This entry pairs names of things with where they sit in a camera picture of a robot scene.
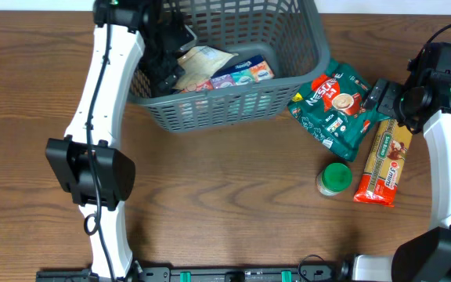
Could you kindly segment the beige clear plastic bag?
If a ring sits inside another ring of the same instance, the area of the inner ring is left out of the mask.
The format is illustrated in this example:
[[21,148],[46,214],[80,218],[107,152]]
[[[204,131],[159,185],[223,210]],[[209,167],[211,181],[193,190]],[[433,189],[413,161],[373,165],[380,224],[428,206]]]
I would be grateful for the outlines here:
[[238,54],[223,52],[209,46],[191,48],[188,53],[178,58],[178,64],[185,73],[178,79],[174,88],[191,92],[198,90],[235,56]]

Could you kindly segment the colourful tissue multipack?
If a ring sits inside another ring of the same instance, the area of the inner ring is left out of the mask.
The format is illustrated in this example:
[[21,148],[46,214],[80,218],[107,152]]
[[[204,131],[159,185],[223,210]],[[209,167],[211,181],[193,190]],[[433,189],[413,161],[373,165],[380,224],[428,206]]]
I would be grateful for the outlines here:
[[186,86],[181,92],[200,92],[247,85],[275,77],[274,72],[262,55],[253,56],[231,67],[217,71],[211,78]]

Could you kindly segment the grey plastic basket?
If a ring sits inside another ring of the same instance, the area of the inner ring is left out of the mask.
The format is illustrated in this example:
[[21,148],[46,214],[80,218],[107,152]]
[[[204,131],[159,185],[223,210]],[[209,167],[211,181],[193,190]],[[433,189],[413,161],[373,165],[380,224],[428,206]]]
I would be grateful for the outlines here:
[[274,117],[300,87],[319,77],[330,50],[313,0],[165,1],[162,16],[181,13],[198,45],[234,54],[230,66],[261,55],[274,73],[270,80],[224,89],[151,97],[149,81],[138,70],[128,100],[148,110],[169,132]]

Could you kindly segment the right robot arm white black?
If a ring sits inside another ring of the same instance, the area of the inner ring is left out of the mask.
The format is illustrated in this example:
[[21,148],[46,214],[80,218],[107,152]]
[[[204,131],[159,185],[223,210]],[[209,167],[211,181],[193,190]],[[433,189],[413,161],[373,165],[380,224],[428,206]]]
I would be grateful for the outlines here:
[[451,281],[451,44],[424,45],[404,84],[377,80],[364,107],[422,133],[431,166],[429,230],[393,255],[357,255],[343,263],[351,281]]

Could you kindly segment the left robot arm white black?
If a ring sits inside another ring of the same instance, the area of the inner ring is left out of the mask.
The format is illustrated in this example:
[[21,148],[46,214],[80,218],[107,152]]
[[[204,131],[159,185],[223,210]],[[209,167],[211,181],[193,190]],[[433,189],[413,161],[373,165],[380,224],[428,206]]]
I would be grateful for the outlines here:
[[132,80],[143,73],[154,95],[171,92],[183,76],[177,55],[196,35],[176,8],[162,1],[97,1],[92,59],[78,108],[45,156],[62,189],[83,215],[92,246],[88,281],[137,281],[142,272],[128,244],[125,203],[135,163],[121,150],[121,124]]

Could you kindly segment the green Nescafe coffee bag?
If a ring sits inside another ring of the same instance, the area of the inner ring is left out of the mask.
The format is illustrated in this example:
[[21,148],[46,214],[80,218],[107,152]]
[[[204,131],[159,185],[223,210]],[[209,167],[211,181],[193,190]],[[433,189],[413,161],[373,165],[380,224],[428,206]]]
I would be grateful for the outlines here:
[[331,60],[318,78],[300,87],[287,107],[318,142],[338,157],[354,161],[369,130],[388,118],[363,107],[370,90],[353,67]]

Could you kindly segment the spaghetti pasta packet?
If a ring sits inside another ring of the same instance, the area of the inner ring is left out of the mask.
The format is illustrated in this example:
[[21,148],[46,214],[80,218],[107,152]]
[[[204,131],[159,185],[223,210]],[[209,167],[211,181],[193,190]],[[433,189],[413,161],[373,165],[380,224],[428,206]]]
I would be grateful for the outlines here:
[[411,139],[394,119],[379,124],[354,202],[393,207]]

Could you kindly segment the green lid jar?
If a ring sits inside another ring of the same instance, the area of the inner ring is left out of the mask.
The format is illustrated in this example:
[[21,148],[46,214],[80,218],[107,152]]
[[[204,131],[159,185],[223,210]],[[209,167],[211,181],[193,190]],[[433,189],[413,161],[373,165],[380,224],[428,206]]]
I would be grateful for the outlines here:
[[352,184],[352,171],[342,163],[327,165],[316,177],[318,191],[328,197],[335,196]]

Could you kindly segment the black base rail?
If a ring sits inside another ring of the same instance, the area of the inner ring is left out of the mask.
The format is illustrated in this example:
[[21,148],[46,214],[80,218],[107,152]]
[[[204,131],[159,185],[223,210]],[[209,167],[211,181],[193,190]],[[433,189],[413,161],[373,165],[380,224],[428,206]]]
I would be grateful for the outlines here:
[[130,282],[303,282],[334,281],[329,266],[302,266],[253,269],[169,269],[147,267],[137,269],[124,278]]

